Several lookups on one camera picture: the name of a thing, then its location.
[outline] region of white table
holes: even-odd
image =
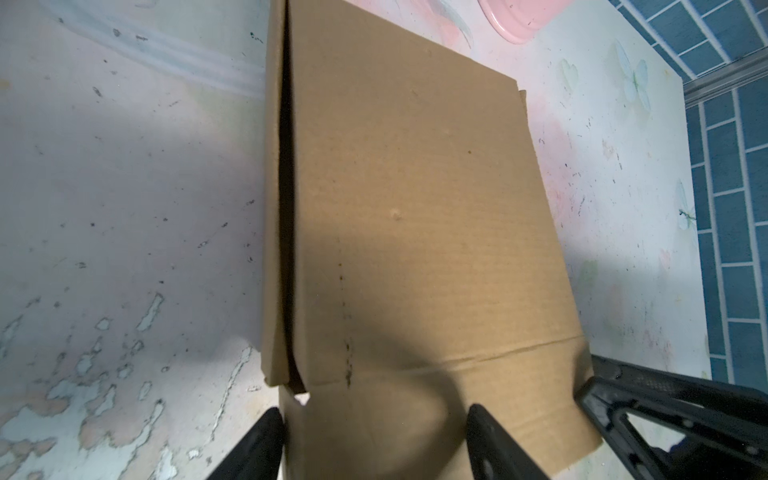
[[[250,346],[267,3],[0,7],[0,479],[203,478],[275,404]],[[610,3],[524,46],[474,1],[356,3],[528,90],[593,353],[709,377],[682,85]],[[622,475],[602,447],[559,478]]]

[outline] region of cardboard box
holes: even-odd
[[[591,452],[515,81],[343,0],[271,15],[262,368],[287,478],[471,478],[475,402],[549,474]]]

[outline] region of blue brick wall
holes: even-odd
[[[768,46],[767,0],[610,1],[683,82]]]
[[[686,119],[712,378],[768,392],[768,77]]]

